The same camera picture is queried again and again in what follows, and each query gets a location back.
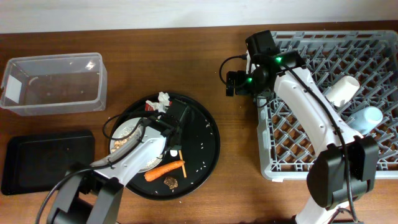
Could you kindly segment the white tissue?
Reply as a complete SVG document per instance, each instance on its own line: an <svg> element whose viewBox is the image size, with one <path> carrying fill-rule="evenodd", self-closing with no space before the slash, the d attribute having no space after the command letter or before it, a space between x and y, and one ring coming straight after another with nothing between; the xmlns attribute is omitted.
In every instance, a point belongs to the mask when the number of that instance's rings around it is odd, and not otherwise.
<svg viewBox="0 0 398 224"><path fill-rule="evenodd" d="M159 92L157 99L158 102L146 100L146 103L153 106L153 108L155 109L154 111L165 113L168 110L169 106L172 104L169 94L161 91Z"/></svg>

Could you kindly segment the red snack wrapper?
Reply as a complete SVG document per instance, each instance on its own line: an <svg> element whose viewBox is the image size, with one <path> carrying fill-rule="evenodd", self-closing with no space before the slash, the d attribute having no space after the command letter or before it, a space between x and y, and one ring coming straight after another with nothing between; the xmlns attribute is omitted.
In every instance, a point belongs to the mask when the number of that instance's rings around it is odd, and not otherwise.
<svg viewBox="0 0 398 224"><path fill-rule="evenodd" d="M145 111L154 111L155 109L150 104L146 103Z"/></svg>

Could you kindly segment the pile of rice and shells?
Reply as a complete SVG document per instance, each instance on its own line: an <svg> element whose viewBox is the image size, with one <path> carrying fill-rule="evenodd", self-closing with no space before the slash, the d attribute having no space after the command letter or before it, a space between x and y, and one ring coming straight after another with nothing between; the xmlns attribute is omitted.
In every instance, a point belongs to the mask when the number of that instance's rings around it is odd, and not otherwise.
<svg viewBox="0 0 398 224"><path fill-rule="evenodd" d="M120 127L118 127L114 134L113 138L123 138L127 136L135 127L135 124L123 124ZM135 131L134 134L129 136L127 139L117 141L117 143L114 140L111 140L110 145L109 145L109 151L110 153L113 153L115 150L119 149L127 140L131 139L134 137L135 134L139 132ZM146 172L147 170L151 170L155 168L157 165L159 165L162 162L162 155L160 157L156 157L154 159L149 160L144 167L141 168L141 172Z"/></svg>

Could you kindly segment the grey plate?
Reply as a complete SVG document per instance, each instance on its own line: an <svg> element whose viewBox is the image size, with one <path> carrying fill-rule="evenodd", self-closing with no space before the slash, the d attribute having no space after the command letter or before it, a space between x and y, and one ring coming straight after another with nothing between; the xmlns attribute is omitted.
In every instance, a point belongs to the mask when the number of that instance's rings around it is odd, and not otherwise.
<svg viewBox="0 0 398 224"><path fill-rule="evenodd" d="M116 130L114 131L112 138L123 138L127 136L136 126L136 123L140 120L140 118L133 118L123 122ZM119 149L122 146L122 143L114 143L115 140L111 140L109 144L109 152L113 153L115 150ZM162 162L162 156L159 155L158 157L151 159L147 162L147 164L139 170L139 173L147 172L151 169L154 169Z"/></svg>

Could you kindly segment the orange carrot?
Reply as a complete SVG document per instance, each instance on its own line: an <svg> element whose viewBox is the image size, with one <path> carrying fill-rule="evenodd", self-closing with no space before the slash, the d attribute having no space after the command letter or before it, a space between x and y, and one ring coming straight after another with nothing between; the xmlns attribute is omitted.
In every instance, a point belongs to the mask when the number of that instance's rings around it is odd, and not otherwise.
<svg viewBox="0 0 398 224"><path fill-rule="evenodd" d="M179 167L181 167L183 164L183 162L181 160L179 161L174 161L171 163L168 163L166 165L160 166L160 167L156 167L155 169L149 170L144 174L144 178L146 181L148 182L152 182L153 180L161 177L162 175L178 169Z"/></svg>

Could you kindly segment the brown food scrap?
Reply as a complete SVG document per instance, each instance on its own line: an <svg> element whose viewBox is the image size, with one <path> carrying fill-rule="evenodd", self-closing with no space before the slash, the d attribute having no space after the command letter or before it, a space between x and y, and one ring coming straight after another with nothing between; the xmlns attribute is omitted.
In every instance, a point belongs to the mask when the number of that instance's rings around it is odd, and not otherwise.
<svg viewBox="0 0 398 224"><path fill-rule="evenodd" d="M173 177L166 177L164 184L167 185L170 190L176 189L178 187L178 181Z"/></svg>

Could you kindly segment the white cup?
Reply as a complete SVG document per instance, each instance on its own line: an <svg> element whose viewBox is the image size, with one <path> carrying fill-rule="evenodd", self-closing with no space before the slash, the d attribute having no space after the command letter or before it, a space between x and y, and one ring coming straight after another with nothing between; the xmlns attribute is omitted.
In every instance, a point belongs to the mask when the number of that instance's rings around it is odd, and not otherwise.
<svg viewBox="0 0 398 224"><path fill-rule="evenodd" d="M349 102L359 90L360 83L351 76L344 76L339 79L326 94L326 99L336 107L342 107Z"/></svg>

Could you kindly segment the light blue cup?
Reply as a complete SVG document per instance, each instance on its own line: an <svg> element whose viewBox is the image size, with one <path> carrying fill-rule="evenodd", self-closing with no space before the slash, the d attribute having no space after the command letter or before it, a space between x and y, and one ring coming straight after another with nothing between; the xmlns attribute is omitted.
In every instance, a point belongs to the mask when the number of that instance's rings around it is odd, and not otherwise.
<svg viewBox="0 0 398 224"><path fill-rule="evenodd" d="M382 121L383 113L377 107L368 106L353 113L349 118L352 119L349 127L357 130L362 135L367 135Z"/></svg>

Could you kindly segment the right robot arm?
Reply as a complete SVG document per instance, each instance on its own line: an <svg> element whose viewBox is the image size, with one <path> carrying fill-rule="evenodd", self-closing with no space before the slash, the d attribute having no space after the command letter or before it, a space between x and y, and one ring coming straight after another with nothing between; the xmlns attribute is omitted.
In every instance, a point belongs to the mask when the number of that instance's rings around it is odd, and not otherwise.
<svg viewBox="0 0 398 224"><path fill-rule="evenodd" d="M289 223L332 223L343 212L359 222L354 202L374 188L379 146L349 127L316 86L296 50L281 52L269 30L246 40L245 71L228 72L228 96L281 98L303 127L316 159L307 174L310 198Z"/></svg>

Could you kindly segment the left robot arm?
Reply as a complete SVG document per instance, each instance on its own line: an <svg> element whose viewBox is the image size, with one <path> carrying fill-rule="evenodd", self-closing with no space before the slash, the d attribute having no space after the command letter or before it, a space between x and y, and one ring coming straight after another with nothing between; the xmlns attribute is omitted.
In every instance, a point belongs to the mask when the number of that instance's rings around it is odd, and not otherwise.
<svg viewBox="0 0 398 224"><path fill-rule="evenodd" d="M75 166L48 193L56 196L47 223L116 223L123 190L151 160L181 145L191 108L172 100L166 110L127 113L133 125L121 146L89 166Z"/></svg>

